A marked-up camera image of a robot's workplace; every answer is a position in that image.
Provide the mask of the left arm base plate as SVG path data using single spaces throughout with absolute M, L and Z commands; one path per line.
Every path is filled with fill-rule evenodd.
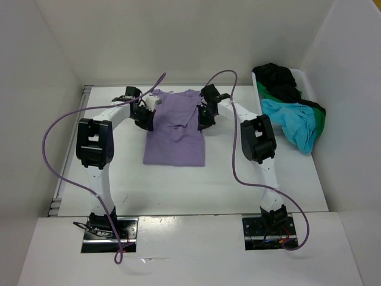
M 137 248 L 137 235 L 138 235 L 138 222 L 137 217 L 121 218 L 116 225 L 117 233 L 120 237 L 124 253 L 135 253 Z M 81 253 L 115 253 L 119 250 L 118 241 L 112 231 L 102 231 L 99 228 L 89 231 L 89 229 L 82 225 L 85 229 Z

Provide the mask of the cyan t shirt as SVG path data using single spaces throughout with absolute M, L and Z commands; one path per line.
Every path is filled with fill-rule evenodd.
M 317 122 L 311 107 L 263 99 L 261 108 L 263 114 L 269 116 L 272 125 L 281 128 L 285 138 L 300 152 L 312 152 L 317 137 Z

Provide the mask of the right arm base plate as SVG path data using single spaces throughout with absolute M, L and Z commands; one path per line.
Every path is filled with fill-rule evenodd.
M 282 246 L 297 248 L 298 239 L 292 216 L 273 230 L 266 230 L 260 215 L 243 216 L 245 250 L 278 250 Z

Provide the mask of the purple t shirt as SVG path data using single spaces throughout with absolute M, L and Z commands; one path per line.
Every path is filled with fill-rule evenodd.
M 204 167 L 205 139 L 198 130 L 200 92 L 153 91 L 162 102 L 155 109 L 152 132 L 146 135 L 143 164 Z

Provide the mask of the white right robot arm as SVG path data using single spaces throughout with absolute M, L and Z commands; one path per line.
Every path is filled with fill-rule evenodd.
M 235 134 L 241 137 L 242 154 L 250 161 L 259 176 L 257 183 L 263 190 L 261 199 L 261 227 L 267 234 L 275 234 L 287 219 L 287 209 L 278 188 L 274 170 L 274 156 L 277 147 L 270 118 L 248 111 L 232 103 L 229 94 L 221 94 L 213 85 L 201 89 L 201 103 L 198 106 L 198 130 L 215 125 L 215 116 L 223 116 L 237 124 Z

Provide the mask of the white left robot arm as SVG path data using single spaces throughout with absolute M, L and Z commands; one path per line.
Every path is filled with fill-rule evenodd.
M 155 109 L 162 99 L 153 93 L 144 96 L 128 86 L 125 94 L 114 98 L 112 105 L 97 116 L 82 118 L 77 128 L 76 157 L 80 160 L 95 192 L 92 210 L 84 229 L 99 237 L 112 238 L 118 232 L 115 204 L 110 188 L 110 163 L 114 158 L 114 129 L 132 119 L 143 130 L 153 131 Z

